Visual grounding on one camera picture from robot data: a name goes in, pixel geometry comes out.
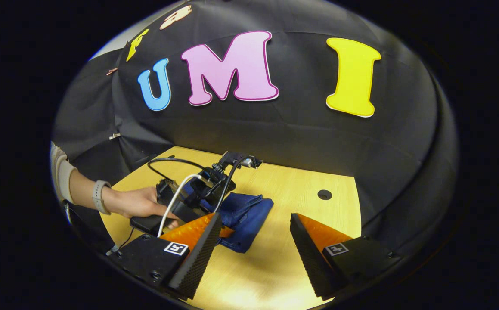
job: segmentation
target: foam letter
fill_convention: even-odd
[[[135,55],[136,53],[136,47],[141,43],[141,41],[143,40],[143,35],[147,34],[148,33],[148,30],[144,30],[143,33],[139,34],[132,42],[131,42],[131,49],[129,49],[129,54],[127,55],[127,60],[126,61],[129,61],[129,59],[131,59],[131,57],[133,57],[133,55]]]
[[[186,17],[186,15],[190,14],[191,12],[192,12],[192,6],[185,6],[184,8],[177,10],[176,12],[165,18],[165,21],[163,22],[163,24],[161,24],[159,29],[163,30],[168,26],[171,26],[171,24],[173,24],[178,20],[183,19],[184,17]]]
[[[154,111],[163,110],[171,101],[169,77],[167,76],[167,70],[165,69],[168,62],[169,59],[164,58],[153,65],[153,70],[157,73],[157,80],[159,81],[159,88],[161,89],[161,96],[159,96],[159,98],[154,97],[152,93],[152,88],[149,84],[149,70],[146,70],[139,75],[138,81],[143,92],[144,101],[148,108]]]
[[[348,39],[331,37],[326,43],[338,52],[338,84],[326,105],[349,114],[369,118],[375,108],[370,103],[374,61],[381,59],[375,49]]]
[[[238,72],[238,87],[234,96],[244,101],[264,101],[278,97],[278,88],[270,82],[267,63],[268,31],[250,31],[237,35],[228,47],[224,60],[205,44],[185,51],[181,58],[188,63],[192,105],[211,102],[213,96],[205,89],[204,79],[220,100],[226,100],[234,73]]]

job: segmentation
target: person's arm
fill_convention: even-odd
[[[67,161],[65,153],[54,143],[52,143],[51,160],[54,188],[58,199],[97,210],[92,199],[96,182],[86,178],[72,166]],[[163,215],[167,209],[166,206],[157,203],[157,191],[154,186],[129,192],[118,192],[104,186],[102,200],[109,212],[121,214],[126,218]],[[170,212],[167,217],[178,219]],[[169,228],[174,227],[178,227],[176,220],[169,226]]]
[[[79,171],[74,170],[70,176],[70,193],[75,204],[96,210],[92,200],[92,190],[95,181],[87,179]],[[167,206],[157,203],[157,191],[154,186],[133,190],[130,192],[118,192],[104,186],[102,188],[102,200],[104,206],[111,213],[121,214],[126,218],[133,216],[147,217],[151,215],[163,215]],[[178,219],[174,214],[167,217]]]

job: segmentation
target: hole in table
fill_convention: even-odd
[[[318,191],[318,198],[322,200],[329,200],[330,198],[332,198],[332,193],[330,193],[330,191],[328,190],[322,189]]]

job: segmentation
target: denim jeans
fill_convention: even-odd
[[[194,191],[190,183],[184,186],[184,190],[188,194]],[[205,200],[202,200],[202,204],[213,212],[215,206],[210,206]],[[245,253],[251,247],[273,204],[271,199],[263,198],[262,195],[251,196],[231,192],[217,213],[220,214],[221,222],[232,228],[234,233],[228,238],[218,238],[217,244],[220,243],[237,253]]]

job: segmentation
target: wrist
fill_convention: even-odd
[[[102,189],[102,200],[104,201],[104,207],[111,213],[121,214],[121,192],[117,192],[107,186]]]

